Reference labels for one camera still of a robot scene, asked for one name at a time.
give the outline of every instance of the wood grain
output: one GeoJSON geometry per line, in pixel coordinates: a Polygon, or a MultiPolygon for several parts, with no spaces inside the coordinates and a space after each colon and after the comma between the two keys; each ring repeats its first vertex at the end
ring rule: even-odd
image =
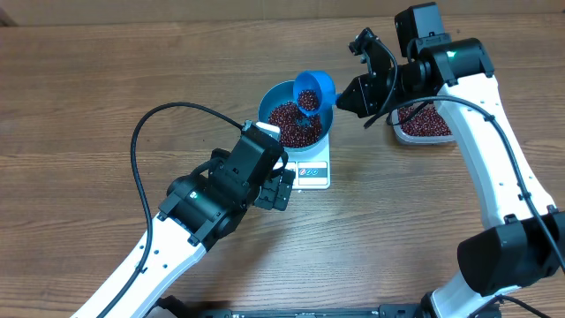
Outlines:
{"type": "MultiPolygon", "coordinates": [[[[0,0],[18,26],[389,17],[422,0],[0,0]]],[[[562,0],[437,0],[443,14],[558,13],[562,0]]]]}
{"type": "MultiPolygon", "coordinates": [[[[565,206],[565,15],[444,21],[454,38],[486,45],[525,155],[565,206]]],[[[243,122],[305,69],[342,90],[365,71],[346,44],[367,26],[399,57],[391,18],[0,29],[0,316],[69,316],[137,242],[144,218],[127,152],[146,111],[181,100],[243,122]]],[[[370,307],[445,284],[459,242],[482,231],[457,147],[402,147],[383,120],[362,124],[336,113],[329,190],[294,192],[285,212],[250,209],[166,294],[236,309],[370,307]]],[[[153,210],[173,178],[236,141],[193,110],[151,118],[138,158],[153,210]]],[[[564,316],[563,283],[517,297],[564,316]]]]}

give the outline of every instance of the red beans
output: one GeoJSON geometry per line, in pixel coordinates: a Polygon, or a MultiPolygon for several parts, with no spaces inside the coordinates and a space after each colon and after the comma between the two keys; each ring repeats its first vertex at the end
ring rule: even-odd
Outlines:
{"type": "Polygon", "coordinates": [[[275,108],[268,122],[281,128],[281,144],[288,148],[310,146],[321,136],[320,115],[307,117],[294,102],[275,108]]]}
{"type": "Polygon", "coordinates": [[[312,90],[303,90],[298,95],[298,106],[305,110],[313,111],[320,107],[320,102],[318,101],[318,96],[316,92],[312,90]]]}
{"type": "MultiPolygon", "coordinates": [[[[413,107],[402,108],[398,110],[398,119],[401,121],[407,118],[412,111],[413,107]]],[[[448,124],[441,118],[435,106],[424,107],[412,120],[408,123],[402,124],[403,132],[410,136],[418,137],[433,137],[433,136],[450,136],[448,124]]]]}

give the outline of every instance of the black cable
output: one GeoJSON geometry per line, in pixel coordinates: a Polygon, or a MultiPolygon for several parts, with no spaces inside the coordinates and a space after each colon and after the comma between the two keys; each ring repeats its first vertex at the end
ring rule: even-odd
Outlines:
{"type": "Polygon", "coordinates": [[[398,123],[393,124],[392,123],[392,111],[390,111],[388,113],[387,119],[385,119],[385,122],[387,123],[387,125],[403,125],[408,123],[409,121],[411,121],[425,106],[427,106],[429,104],[429,102],[422,102],[421,104],[418,105],[418,107],[416,109],[414,109],[414,111],[412,111],[412,113],[410,113],[410,115],[408,115],[407,118],[405,119],[400,119],[400,116],[398,117],[398,123]]]}
{"type": "Polygon", "coordinates": [[[414,37],[410,41],[408,41],[408,45],[406,45],[406,58],[408,59],[408,63],[412,62],[412,45],[418,38],[414,37]]]}
{"type": "Polygon", "coordinates": [[[286,169],[286,164],[289,162],[289,154],[287,154],[286,151],[283,152],[281,155],[281,159],[282,159],[282,166],[273,170],[273,172],[271,173],[271,178],[281,176],[284,173],[284,169],[286,169]]]}
{"type": "Polygon", "coordinates": [[[546,224],[541,219],[541,216],[539,215],[538,210],[536,209],[533,202],[531,201],[531,194],[528,192],[528,189],[526,189],[526,184],[524,183],[524,179],[522,178],[522,173],[520,172],[520,167],[518,166],[518,161],[516,159],[516,156],[514,155],[514,151],[512,151],[512,147],[510,146],[509,139],[506,136],[506,133],[504,133],[504,131],[502,130],[502,127],[498,124],[498,122],[496,121],[496,119],[494,118],[493,115],[491,115],[488,111],[482,109],[480,106],[478,106],[477,104],[475,104],[473,102],[469,102],[467,100],[464,100],[464,99],[458,98],[458,97],[454,97],[454,96],[443,96],[443,95],[427,96],[427,97],[416,98],[416,99],[406,101],[406,102],[401,102],[400,104],[396,105],[393,108],[393,110],[398,110],[398,109],[401,109],[402,107],[411,106],[412,104],[417,103],[417,102],[436,102],[436,101],[458,102],[462,105],[465,105],[465,106],[467,106],[471,109],[478,111],[485,118],[485,121],[489,121],[493,125],[494,130],[496,130],[496,132],[501,137],[502,144],[504,145],[504,148],[506,149],[506,153],[507,153],[508,158],[510,160],[510,164],[512,165],[512,169],[514,170],[514,174],[516,175],[516,179],[518,181],[518,187],[520,188],[522,199],[526,202],[528,209],[531,211],[534,218],[538,222],[539,227],[541,228],[544,235],[546,236],[547,242],[549,243],[550,247],[552,248],[552,250],[555,253],[555,256],[557,257],[557,261],[559,262],[561,269],[563,270],[563,273],[565,273],[565,261],[563,260],[563,256],[561,255],[561,251],[559,250],[559,247],[555,243],[555,240],[552,237],[551,232],[549,231],[549,229],[547,229],[546,224]]]}
{"type": "Polygon", "coordinates": [[[535,314],[537,317],[541,317],[541,318],[551,318],[550,316],[548,316],[547,314],[544,314],[542,312],[540,312],[538,309],[524,303],[523,301],[521,301],[520,299],[515,299],[514,297],[510,297],[510,296],[505,296],[505,295],[499,295],[499,296],[495,296],[492,299],[490,299],[488,302],[486,302],[483,306],[481,306],[479,309],[475,310],[472,314],[470,314],[468,317],[469,318],[474,318],[477,317],[478,314],[480,312],[482,312],[483,310],[485,310],[487,307],[491,306],[492,304],[494,304],[497,301],[500,301],[501,303],[503,303],[503,300],[507,300],[509,302],[513,302],[517,305],[519,305],[520,307],[522,307],[523,309],[529,311],[532,314],[535,314]]]}
{"type": "MultiPolygon", "coordinates": [[[[379,45],[382,49],[384,49],[387,54],[388,57],[390,57],[390,61],[392,61],[393,64],[393,70],[395,71],[395,77],[392,79],[392,86],[390,87],[390,90],[388,90],[388,95],[387,95],[387,99],[385,99],[385,102],[381,105],[382,108],[387,106],[388,101],[390,100],[390,97],[392,96],[392,94],[395,92],[396,89],[396,81],[398,78],[398,63],[396,62],[396,57],[394,54],[392,54],[392,52],[390,51],[390,49],[387,48],[386,45],[384,45],[380,40],[377,39],[372,39],[373,43],[376,43],[377,45],[379,45]]],[[[377,120],[379,117],[378,116],[373,116],[371,119],[369,119],[364,125],[364,128],[369,128],[374,122],[375,120],[377,120]]]]}
{"type": "Polygon", "coordinates": [[[130,160],[132,162],[133,179],[135,180],[135,185],[138,187],[139,198],[141,199],[141,204],[143,205],[143,210],[145,212],[145,219],[146,219],[146,222],[147,222],[147,241],[146,241],[146,244],[145,244],[145,250],[143,251],[143,255],[141,256],[141,260],[139,261],[139,264],[138,264],[137,268],[135,269],[135,271],[133,271],[132,276],[130,277],[130,279],[128,279],[127,283],[125,283],[124,287],[122,287],[122,289],[119,291],[119,293],[116,295],[116,297],[114,297],[114,299],[110,301],[110,303],[104,308],[104,310],[102,310],[102,312],[100,314],[98,314],[98,316],[97,316],[98,318],[104,317],[106,314],[109,313],[110,310],[112,310],[112,308],[117,304],[117,302],[125,295],[125,293],[128,291],[128,289],[132,286],[133,281],[135,281],[135,279],[137,278],[139,273],[141,271],[143,271],[143,267],[145,266],[145,262],[147,261],[147,257],[149,256],[149,251],[151,250],[151,242],[153,241],[153,223],[151,222],[151,211],[149,210],[149,203],[147,202],[147,197],[145,195],[145,191],[143,190],[143,185],[141,184],[141,178],[139,177],[137,159],[136,159],[136,156],[135,156],[135,148],[136,148],[137,141],[138,141],[139,131],[141,130],[141,126],[143,126],[143,124],[145,124],[145,122],[152,115],[154,115],[156,112],[161,111],[161,110],[166,110],[166,109],[171,108],[171,107],[181,107],[181,106],[182,107],[194,108],[194,109],[197,109],[197,110],[203,110],[203,111],[207,112],[208,114],[212,114],[212,115],[214,115],[218,118],[221,118],[221,119],[227,121],[228,123],[237,127],[237,129],[239,129],[239,130],[243,129],[243,126],[241,124],[238,124],[233,119],[226,117],[223,114],[221,114],[221,113],[219,113],[215,110],[211,110],[207,107],[204,107],[204,106],[201,106],[201,105],[198,105],[198,104],[194,104],[194,103],[191,103],[191,102],[170,102],[170,103],[166,103],[166,104],[163,104],[161,106],[157,106],[157,107],[153,108],[147,114],[145,114],[145,116],[143,116],[141,118],[141,120],[138,122],[138,124],[135,126],[135,129],[133,130],[132,144],[130,146],[130,160]]]}

